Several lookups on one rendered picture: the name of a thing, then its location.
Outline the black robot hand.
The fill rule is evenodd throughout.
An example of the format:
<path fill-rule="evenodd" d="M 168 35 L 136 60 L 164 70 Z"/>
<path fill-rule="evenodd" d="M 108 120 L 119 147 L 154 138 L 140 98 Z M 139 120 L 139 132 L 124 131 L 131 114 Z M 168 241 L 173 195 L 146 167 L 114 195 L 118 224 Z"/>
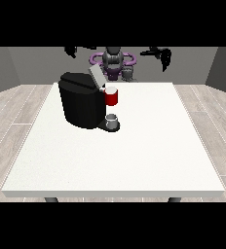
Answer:
<path fill-rule="evenodd" d="M 171 50 L 168 48 L 160 49 L 158 47 L 150 47 L 148 51 L 140 53 L 142 56 L 155 56 L 161 60 L 163 71 L 166 71 L 170 66 Z"/>
<path fill-rule="evenodd" d="M 72 58 L 76 57 L 77 48 L 76 47 L 65 47 L 64 51 L 67 55 L 71 56 Z"/>

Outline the pale grey machine lid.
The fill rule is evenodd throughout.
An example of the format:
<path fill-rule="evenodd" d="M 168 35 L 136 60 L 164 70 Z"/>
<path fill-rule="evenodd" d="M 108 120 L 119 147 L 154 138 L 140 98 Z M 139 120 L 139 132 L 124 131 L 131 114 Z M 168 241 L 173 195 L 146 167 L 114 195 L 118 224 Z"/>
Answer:
<path fill-rule="evenodd" d="M 96 86 L 101 89 L 106 83 L 106 79 L 101 71 L 101 68 L 98 64 L 95 64 L 89 68 L 89 72 L 94 79 Z"/>

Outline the small grey coffee pod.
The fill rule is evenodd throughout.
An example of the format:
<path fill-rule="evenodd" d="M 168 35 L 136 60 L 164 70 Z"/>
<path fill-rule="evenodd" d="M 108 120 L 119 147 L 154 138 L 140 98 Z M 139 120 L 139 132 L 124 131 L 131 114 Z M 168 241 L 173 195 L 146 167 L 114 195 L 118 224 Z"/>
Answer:
<path fill-rule="evenodd" d="M 122 70 L 122 80 L 130 82 L 132 80 L 133 68 L 131 66 L 125 66 Z"/>

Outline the black coffee machine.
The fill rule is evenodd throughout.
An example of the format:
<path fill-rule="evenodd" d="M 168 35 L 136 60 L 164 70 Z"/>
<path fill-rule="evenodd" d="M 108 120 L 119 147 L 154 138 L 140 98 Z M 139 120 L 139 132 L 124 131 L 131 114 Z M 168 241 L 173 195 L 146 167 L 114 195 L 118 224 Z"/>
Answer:
<path fill-rule="evenodd" d="M 80 128 L 101 128 L 108 132 L 120 129 L 106 127 L 106 105 L 104 91 L 99 89 L 93 77 L 85 73 L 66 72 L 60 76 L 58 88 L 66 120 Z"/>

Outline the red pod holder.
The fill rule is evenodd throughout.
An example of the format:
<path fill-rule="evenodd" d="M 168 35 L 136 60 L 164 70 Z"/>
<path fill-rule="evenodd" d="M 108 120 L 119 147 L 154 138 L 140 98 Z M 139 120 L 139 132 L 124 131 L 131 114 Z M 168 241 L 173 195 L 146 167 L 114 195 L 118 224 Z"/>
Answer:
<path fill-rule="evenodd" d="M 118 103 L 118 90 L 115 87 L 107 87 L 104 96 L 106 105 L 114 106 Z"/>

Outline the grey robot trunk, purple rings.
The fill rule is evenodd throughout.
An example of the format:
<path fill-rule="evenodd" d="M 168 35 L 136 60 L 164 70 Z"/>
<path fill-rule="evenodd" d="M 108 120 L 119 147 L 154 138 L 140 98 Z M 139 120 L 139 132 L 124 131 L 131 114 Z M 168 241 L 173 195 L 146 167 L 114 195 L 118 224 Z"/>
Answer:
<path fill-rule="evenodd" d="M 133 68 L 136 65 L 136 56 L 132 53 L 123 53 L 120 47 L 106 47 L 103 53 L 93 53 L 89 63 L 98 64 L 109 81 L 117 81 L 118 77 L 122 78 L 125 66 Z"/>

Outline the small grey cup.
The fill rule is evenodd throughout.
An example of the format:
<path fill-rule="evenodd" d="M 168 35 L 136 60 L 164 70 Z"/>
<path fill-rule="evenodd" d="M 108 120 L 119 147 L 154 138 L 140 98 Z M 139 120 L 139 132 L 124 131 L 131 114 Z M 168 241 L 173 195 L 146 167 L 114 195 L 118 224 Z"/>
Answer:
<path fill-rule="evenodd" d="M 109 129 L 114 129 L 118 125 L 118 118 L 115 114 L 108 114 L 105 117 L 106 127 Z"/>

